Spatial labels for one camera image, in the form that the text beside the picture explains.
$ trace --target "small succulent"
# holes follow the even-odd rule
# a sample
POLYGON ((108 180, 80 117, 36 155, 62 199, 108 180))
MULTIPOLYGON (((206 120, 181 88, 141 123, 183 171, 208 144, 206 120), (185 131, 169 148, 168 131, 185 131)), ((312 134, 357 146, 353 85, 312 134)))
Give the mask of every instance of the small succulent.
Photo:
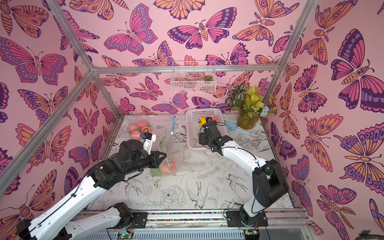
POLYGON ((213 80, 212 76, 207 75, 204 77, 204 81, 212 81, 212 80, 213 80))

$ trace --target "white plastic basket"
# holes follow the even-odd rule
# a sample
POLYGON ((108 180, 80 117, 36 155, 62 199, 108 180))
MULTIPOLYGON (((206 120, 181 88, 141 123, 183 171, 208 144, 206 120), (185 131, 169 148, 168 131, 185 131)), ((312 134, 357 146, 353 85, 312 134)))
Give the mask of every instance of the white plastic basket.
MULTIPOLYGON (((218 122, 224 122, 223 114, 220 109, 217 108, 202 108, 188 110, 185 113, 186 125, 187 125, 187 145, 191 150, 207 150, 207 147, 199 144, 199 131, 201 125, 198 123, 201 117, 208 117, 209 115, 216 115, 218 122)), ((217 125, 217 129, 221 135, 227 135, 226 126, 217 125)))

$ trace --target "butterfly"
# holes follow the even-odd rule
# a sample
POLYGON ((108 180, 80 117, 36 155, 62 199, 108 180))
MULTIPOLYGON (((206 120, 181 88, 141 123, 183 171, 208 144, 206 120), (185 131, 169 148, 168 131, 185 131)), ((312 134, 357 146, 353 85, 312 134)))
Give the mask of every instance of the butterfly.
MULTIPOLYGON (((264 1, 264 0, 255 0, 256 7, 259 10, 263 18, 279 18, 285 15, 290 14, 294 11, 299 3, 292 5, 290 8, 285 8, 284 4, 280 1, 274 3, 274 0, 264 1)), ((249 25, 254 25, 261 23, 256 26, 246 28, 238 33, 236 33, 232 38, 237 40, 249 41, 255 39, 256 41, 268 40, 269 46, 273 44, 273 34, 265 26, 273 26, 275 22, 270 19, 261 19, 261 16, 255 12, 255 17, 258 21, 250 22, 249 25)))
MULTIPOLYGON (((153 59, 136 59, 132 62, 141 67, 157 67, 157 66, 179 66, 177 63, 174 63, 173 58, 171 57, 172 52, 170 51, 167 41, 164 41, 160 44, 159 49, 157 50, 157 58, 153 54, 153 59)), ((159 74, 154 73, 156 78, 159 79, 159 74)))
POLYGON ((51 53, 39 60, 38 56, 32 57, 20 45, 3 37, 0 37, 0 46, 1 59, 16 66, 22 83, 35 83, 38 76, 43 75, 45 83, 57 86, 57 74, 62 73, 67 65, 62 55, 51 53))
POLYGON ((269 60, 269 58, 267 58, 267 57, 265 57, 263 55, 256 55, 255 56, 255 61, 256 61, 257 64, 278 64, 279 61, 280 61, 280 56, 281 55, 279 55, 279 56, 277 56, 275 58, 272 58, 271 56, 268 56, 268 57, 271 58, 271 60, 269 60))
POLYGON ((286 133, 289 132, 295 138, 300 139, 299 129, 297 128, 296 123, 293 121, 293 119, 290 116, 290 115, 292 116, 294 115, 292 114, 291 110, 288 110, 289 105, 291 103, 291 96, 292 96, 292 84, 289 83, 287 86, 287 89, 285 90, 284 95, 280 98, 280 107, 281 109, 285 110, 285 112, 282 112, 279 115, 279 117, 280 118, 285 117, 283 122, 283 131, 286 133))
MULTIPOLYGON (((123 0, 113 0, 115 3, 117 3, 122 8, 126 8, 129 10, 127 5, 123 0)), ((100 10, 97 13, 97 16, 104 20, 111 20, 113 17, 113 7, 111 5, 110 0, 95 0, 95 1, 89 1, 89 0, 71 0, 70 1, 70 8, 76 11, 80 12, 88 12, 88 13, 96 13, 98 10, 100 10)))
POLYGON ((301 38, 299 38, 299 40, 296 43, 295 49, 293 50, 293 53, 292 53, 293 58, 296 58, 297 55, 299 54, 301 45, 302 45, 302 40, 301 40, 301 38))
MULTIPOLYGON (((81 75, 79 68, 77 66, 75 66, 74 67, 74 80, 75 80, 76 84, 79 83, 82 78, 83 78, 83 76, 81 75)), ((97 99, 97 93, 98 92, 99 92, 99 88, 97 87, 96 83, 93 83, 93 84, 89 83, 88 86, 86 86, 86 88, 84 88, 84 90, 80 93, 80 95, 78 96, 76 101, 81 100, 85 94, 85 96, 87 98, 90 96, 89 99, 91 100, 92 105, 97 109, 96 99, 97 99)))
POLYGON ((108 130, 103 126, 104 142, 107 142, 107 140, 108 140, 110 134, 111 134, 111 132, 108 131, 108 130))
POLYGON ((74 147, 68 153, 68 157, 72 158, 74 162, 80 162, 81 167, 86 169, 89 166, 90 160, 97 161, 99 159, 99 149, 101 148, 101 142, 103 137, 97 136, 90 146, 85 147, 74 147))
POLYGON ((285 168, 281 167, 281 168, 282 168, 283 173, 284 173, 284 176, 285 176, 285 178, 286 178, 286 177, 288 176, 288 174, 289 174, 288 167, 285 167, 285 168))
POLYGON ((120 114, 127 115, 129 112, 135 110, 135 106, 129 103, 127 97, 120 99, 120 105, 118 103, 116 104, 120 114))
POLYGON ((338 3, 331 11, 331 8, 327 8, 324 12, 320 12, 320 7, 317 5, 316 12, 314 18, 316 20, 317 25, 324 29, 317 29, 314 31, 314 34, 319 38, 314 38, 307 42, 300 51, 300 54, 307 50, 310 55, 313 55, 313 58, 323 65, 328 63, 328 54, 327 47, 321 37, 325 39, 325 41, 329 41, 326 33, 331 32, 335 27, 331 27, 337 21, 339 21, 342 17, 344 17, 358 2, 358 0, 346 0, 338 3))
MULTIPOLYGON (((87 44, 85 44, 87 41, 84 38, 87 38, 87 39, 99 39, 100 37, 95 35, 95 34, 93 34, 93 33, 90 33, 87 30, 80 29, 79 25, 77 25, 77 23, 74 21, 74 19, 72 18, 71 14, 68 11, 66 11, 66 10, 63 10, 63 12, 64 12, 64 15, 67 18, 67 20, 70 22, 70 25, 71 25, 73 31, 75 32, 76 36, 79 38, 79 41, 80 41, 81 45, 83 46, 84 50, 87 51, 87 52, 91 52, 91 53, 99 53, 93 47, 88 46, 87 44)), ((53 18, 55 19, 55 21, 57 23, 57 26, 59 27, 60 32, 63 35, 63 36, 61 36, 60 50, 61 51, 65 50, 68 47, 68 45, 70 46, 70 48, 72 48, 72 43, 70 43, 70 40, 68 39, 67 35, 65 34, 63 28, 60 26, 60 23, 57 21, 55 16, 53 16, 53 18)), ((74 59, 75 62, 77 61, 78 57, 79 57, 79 55, 77 54, 76 50, 73 49, 73 59, 74 59)))
POLYGON ((130 96, 134 98, 141 98, 144 100, 147 100, 149 98, 153 101, 156 101, 157 96, 163 95, 163 92, 159 90, 159 86, 154 84, 150 77, 145 77, 145 85, 147 86, 148 89, 144 86, 144 84, 142 83, 139 83, 139 84, 142 87, 142 89, 141 88, 135 88, 135 89, 143 92, 131 93, 130 96))
POLYGON ((188 97, 187 93, 182 91, 179 93, 176 93, 175 96, 172 98, 172 102, 169 99, 168 103, 160 103, 156 104, 152 107, 153 111, 160 111, 160 112, 169 112, 171 114, 175 114, 178 112, 178 108, 185 109, 188 108, 188 104, 186 103, 188 97))
POLYGON ((285 76, 286 83, 291 79, 291 76, 299 72, 299 66, 295 66, 295 65, 291 66, 291 64, 294 64, 294 63, 291 63, 291 61, 289 61, 284 69, 283 77, 285 76))
POLYGON ((87 135, 87 132, 91 131, 91 134, 95 133, 95 127, 97 126, 97 118, 99 117, 99 110, 92 114, 92 109, 87 114, 87 111, 84 108, 84 114, 77 108, 73 109, 75 116, 77 117, 77 124, 82 128, 84 135, 87 135))
MULTIPOLYGON (((24 98, 25 103, 32 110, 36 109, 36 116, 40 120, 40 126, 48 119, 48 117, 53 113, 54 110, 60 105, 60 103, 68 96, 68 87, 60 88, 57 93, 52 98, 52 93, 50 97, 44 98, 43 96, 24 89, 19 89, 18 92, 20 96, 24 98)), ((69 117, 71 120, 71 116, 68 114, 68 111, 63 117, 69 117)))
POLYGON ((339 116, 339 114, 330 114, 321 117, 319 120, 312 118, 308 121, 306 117, 304 117, 304 119, 307 121, 307 131, 309 136, 305 138, 304 144, 301 145, 301 147, 305 146, 309 153, 313 153, 313 156, 316 158, 317 162, 320 163, 320 166, 325 168, 325 170, 332 172, 331 160, 321 142, 322 139, 329 138, 323 136, 335 130, 343 121, 343 117, 339 116))
POLYGON ((373 199, 369 200, 369 208, 371 209, 373 219, 375 220, 379 228, 384 232, 384 216, 379 213, 376 202, 373 199))
MULTIPOLYGON (((214 93, 213 96, 215 98, 222 98, 222 97, 224 97, 225 94, 227 93, 227 90, 231 91, 235 87, 241 85, 242 83, 247 83, 249 81, 249 79, 251 78, 252 74, 253 74, 253 71, 246 71, 246 72, 242 73, 240 76, 238 76, 236 78, 236 80, 233 81, 232 84, 230 84, 231 79, 232 79, 232 78, 230 78, 229 79, 229 83, 225 84, 225 86, 216 86, 216 92, 214 93)), ((210 93, 211 92, 211 89, 209 87, 206 88, 206 89, 202 88, 201 90, 203 92, 206 92, 206 93, 210 93)))
POLYGON ((113 112, 109 108, 108 109, 103 108, 101 111, 105 116, 105 122, 106 123, 111 124, 111 122, 116 121, 115 115, 113 114, 113 112))
MULTIPOLYGON (((0 174, 1 172, 7 167, 7 165, 12 161, 13 157, 7 155, 7 150, 3 150, 0 147, 0 174)), ((4 194, 9 195, 13 191, 16 191, 18 189, 18 186, 20 185, 20 177, 17 176, 11 183, 11 185, 5 190, 4 194)))
POLYGON ((179 20, 187 19, 193 10, 201 10, 205 0, 156 0, 153 5, 164 10, 170 9, 170 15, 179 20))
POLYGON ((276 99, 276 96, 277 96, 277 94, 279 93, 280 88, 281 88, 281 84, 279 83, 279 84, 276 85, 276 87, 275 87, 275 89, 274 89, 274 91, 273 91, 273 93, 272 93, 272 98, 271 98, 271 100, 270 100, 270 101, 268 102, 268 104, 267 104, 267 106, 268 106, 269 108, 271 108, 271 107, 276 107, 276 102, 275 102, 275 100, 277 100, 277 99, 276 99))
POLYGON ((200 108, 218 108, 220 109, 220 111, 222 113, 224 113, 225 111, 229 112, 229 110, 231 109, 229 103, 218 103, 218 102, 214 102, 214 101, 209 101, 205 98, 202 98, 202 97, 192 97, 192 102, 196 107, 196 109, 200 109, 200 108))
POLYGON ((15 209, 19 210, 18 214, 7 216, 0 219, 0 239, 12 240, 17 237, 16 226, 20 223, 21 220, 29 219, 33 220, 35 217, 31 210, 34 211, 44 211, 51 207, 55 201, 55 192, 53 188, 55 186, 57 171, 52 170, 48 175, 43 179, 40 185, 37 187, 35 193, 33 194, 32 199, 30 200, 28 206, 26 205, 28 201, 29 191, 34 187, 33 184, 31 189, 26 194, 26 201, 19 208, 7 207, 5 209, 15 209))
POLYGON ((144 51, 144 47, 141 44, 142 42, 151 44, 157 40, 156 35, 149 29, 151 23, 152 20, 149 18, 149 8, 141 3, 135 7, 131 13, 129 19, 129 27, 131 30, 128 30, 127 22, 125 22, 127 34, 119 33, 110 36, 104 42, 104 46, 109 50, 116 49, 120 52, 128 50, 139 56, 144 51))
POLYGON ((358 77, 361 76, 360 107, 375 113, 384 113, 384 101, 382 100, 384 98, 384 82, 374 76, 363 75, 369 69, 372 69, 374 72, 373 68, 369 67, 368 59, 368 66, 361 68, 364 61, 364 53, 364 39, 359 30, 352 29, 341 44, 338 56, 347 60, 353 67, 343 60, 333 60, 331 63, 331 68, 333 69, 331 79, 337 80, 345 77, 341 83, 343 85, 352 82, 339 93, 339 98, 346 101, 346 107, 353 109, 359 102, 360 84, 358 77))
POLYGON ((356 136, 346 136, 339 137, 333 135, 334 137, 340 140, 340 146, 358 156, 346 156, 345 158, 350 160, 361 160, 362 162, 354 162, 344 168, 345 175, 340 177, 340 179, 351 178, 358 182, 364 182, 366 180, 366 186, 371 190, 384 195, 384 173, 380 171, 375 165, 370 162, 375 162, 370 158, 377 149, 381 146, 384 139, 381 136, 384 136, 384 122, 376 124, 374 127, 366 128, 361 130, 356 136))
POLYGON ((259 94, 261 96, 265 95, 265 92, 266 92, 268 85, 269 85, 269 82, 267 80, 268 80, 268 78, 262 78, 260 80, 258 87, 261 89, 257 92, 257 94, 259 94))
MULTIPOLYGON (((120 68, 121 67, 121 64, 116 60, 109 58, 105 55, 102 55, 101 57, 103 58, 105 64, 107 64, 108 67, 110 67, 110 68, 120 68)), ((124 77, 135 77, 139 74, 140 73, 115 73, 113 76, 115 78, 120 79, 120 80, 127 80, 124 77)))
POLYGON ((304 69, 302 76, 296 80, 295 92, 304 91, 299 95, 300 98, 302 96, 304 97, 298 105, 299 111, 302 113, 308 112, 309 109, 315 113, 319 107, 324 106, 327 101, 327 98, 320 93, 310 93, 311 90, 318 89, 311 89, 311 84, 316 76, 316 71, 317 65, 312 65, 311 68, 304 69))
POLYGON ((28 35, 33 38, 38 38, 41 35, 41 30, 38 26, 41 26, 46 20, 48 20, 48 12, 37 6, 14 6, 9 7, 9 1, 2 1, 1 5, 1 18, 3 22, 3 27, 8 33, 8 36, 11 35, 13 29, 13 23, 11 18, 11 12, 13 18, 16 20, 20 28, 28 35))
POLYGON ((187 49, 202 48, 203 39, 208 41, 208 35, 214 43, 218 43, 220 39, 226 38, 229 35, 228 30, 221 28, 230 28, 236 18, 236 14, 236 8, 226 8, 213 15, 205 26, 203 24, 205 20, 195 23, 199 27, 177 26, 168 31, 168 36, 181 44, 189 39, 185 44, 187 49))
POLYGON ((324 231, 314 221, 310 221, 313 231, 316 235, 323 235, 324 231))
POLYGON ((64 181, 64 195, 70 193, 77 185, 81 183, 81 181, 82 178, 79 178, 79 174, 77 173, 76 168, 69 167, 64 181))
POLYGON ((151 110, 149 108, 144 107, 143 105, 141 105, 141 113, 143 113, 143 114, 150 114, 151 110))
POLYGON ((274 147, 280 148, 279 155, 287 160, 288 158, 292 158, 296 156, 297 151, 288 141, 283 140, 283 136, 280 137, 279 130, 276 127, 274 122, 271 122, 271 140, 274 147))
POLYGON ((292 181, 292 191, 299 196, 300 202, 304 206, 308 216, 313 217, 311 198, 308 191, 305 189, 306 182, 304 182, 307 179, 309 172, 310 161, 304 154, 301 159, 297 160, 297 165, 291 165, 291 173, 295 178, 295 180, 292 181))
MULTIPOLYGON (((29 173, 33 166, 43 163, 47 158, 49 158, 52 162, 60 162, 63 165, 64 163, 61 161, 61 158, 64 156, 64 148, 67 146, 71 136, 71 131, 71 127, 66 126, 55 135, 53 140, 52 133, 51 139, 49 141, 45 140, 33 154, 31 159, 29 159, 28 162, 31 164, 31 167, 27 169, 26 172, 29 173)), ((19 123, 17 125, 16 132, 18 134, 17 139, 19 140, 19 144, 24 146, 36 131, 24 124, 19 123)))
MULTIPOLYGON (((8 106, 9 90, 5 83, 0 83, 0 109, 5 109, 8 106)), ((0 123, 5 122, 8 116, 4 112, 0 112, 0 123)))
POLYGON ((341 239, 349 240, 347 230, 345 229, 341 219, 349 228, 354 229, 352 224, 350 224, 343 213, 352 215, 356 215, 356 213, 349 207, 339 207, 337 204, 350 203, 353 199, 356 198, 356 192, 349 188, 338 189, 333 185, 328 185, 328 190, 324 186, 318 186, 318 189, 322 194, 320 196, 322 201, 318 199, 317 204, 321 210, 325 211, 325 217, 327 218, 328 222, 336 228, 341 239))
MULTIPOLYGON (((222 54, 221 56, 223 58, 220 58, 215 55, 207 55, 205 57, 205 60, 208 61, 207 65, 245 65, 248 64, 248 54, 250 53, 247 49, 245 49, 245 45, 242 43, 239 43, 238 45, 235 46, 233 49, 231 56, 229 57, 224 57, 222 54)), ((226 74, 227 72, 216 72, 216 75, 218 77, 222 77, 226 74)))

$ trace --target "metal bar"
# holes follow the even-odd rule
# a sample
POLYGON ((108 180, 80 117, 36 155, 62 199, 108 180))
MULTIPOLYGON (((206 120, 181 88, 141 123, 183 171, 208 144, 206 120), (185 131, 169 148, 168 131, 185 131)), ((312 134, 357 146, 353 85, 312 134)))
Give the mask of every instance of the metal bar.
POLYGON ((0 196, 5 192, 19 172, 24 168, 32 155, 39 148, 45 138, 52 132, 60 122, 66 111, 72 106, 80 93, 92 79, 93 74, 88 72, 82 80, 70 91, 68 96, 61 102, 58 108, 49 116, 45 123, 36 131, 32 138, 16 154, 13 160, 0 175, 0 196))
MULTIPOLYGON (((300 16, 296 21, 295 28, 292 31, 292 34, 288 40, 287 46, 285 47, 285 51, 283 53, 283 56, 280 58, 280 61, 279 61, 280 69, 273 75, 273 78, 272 78, 271 82, 269 83, 269 86, 268 86, 268 89, 266 91, 265 96, 268 96, 269 95, 268 93, 271 94, 273 92, 273 90, 275 89, 277 83, 279 82, 279 80, 280 80, 280 78, 284 72, 284 68, 288 63, 288 61, 291 57, 291 54, 296 47, 297 42, 299 41, 300 35, 303 32, 303 30, 304 30, 304 28, 308 22, 308 19, 310 18, 313 10, 316 7, 317 1, 318 0, 307 0, 306 1, 305 5, 303 7, 303 10, 301 11, 300 16)), ((265 97, 263 100, 263 103, 266 104, 268 102, 268 100, 269 100, 269 98, 265 97)))
POLYGON ((115 117, 119 118, 120 113, 118 111, 118 108, 116 107, 115 102, 112 100, 111 95, 108 93, 106 87, 104 86, 104 83, 101 81, 98 74, 96 74, 94 81, 115 117))
MULTIPOLYGON (((120 67, 120 68, 95 68, 96 74, 108 74, 108 73, 171 73, 173 70, 172 66, 164 67, 120 67)), ((178 71, 206 71, 207 66, 178 66, 178 71)), ((278 71, 278 64, 248 64, 248 65, 219 65, 215 67, 215 71, 278 71)))
POLYGON ((83 46, 80 43, 79 38, 77 37, 76 33, 74 32, 73 28, 71 27, 69 21, 67 20, 67 17, 65 16, 63 9, 60 7, 57 0, 46 0, 49 7, 51 8, 51 12, 59 22, 61 28, 64 30, 65 34, 67 35, 69 41, 71 42, 73 48, 76 50, 77 54, 79 55, 80 60, 83 62, 85 68, 88 71, 91 71, 93 66, 93 63, 90 61, 88 54, 85 52, 83 46))

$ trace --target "white wire basket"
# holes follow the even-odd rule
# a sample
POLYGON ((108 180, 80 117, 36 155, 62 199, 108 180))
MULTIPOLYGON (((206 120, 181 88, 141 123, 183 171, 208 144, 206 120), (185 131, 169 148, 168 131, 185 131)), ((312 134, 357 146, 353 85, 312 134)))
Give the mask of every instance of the white wire basket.
MULTIPOLYGON (((202 108, 188 110, 185 113, 185 121, 187 127, 187 146, 191 150, 207 150, 207 147, 199 144, 199 131, 201 125, 199 120, 201 117, 208 117, 210 115, 216 115, 218 122, 224 122, 223 114, 220 109, 217 108, 202 108)), ((226 126, 217 125, 217 129, 222 136, 228 135, 226 126)))
POLYGON ((180 91, 195 92, 195 93, 215 93, 216 92, 216 71, 215 62, 213 65, 205 65, 206 68, 201 68, 202 65, 197 69, 195 66, 186 70, 185 63, 189 61, 174 61, 172 62, 172 77, 170 80, 170 87, 173 93, 180 91), (183 63, 184 66, 177 66, 176 63, 183 63), (205 81, 206 76, 211 76, 211 81, 205 81))

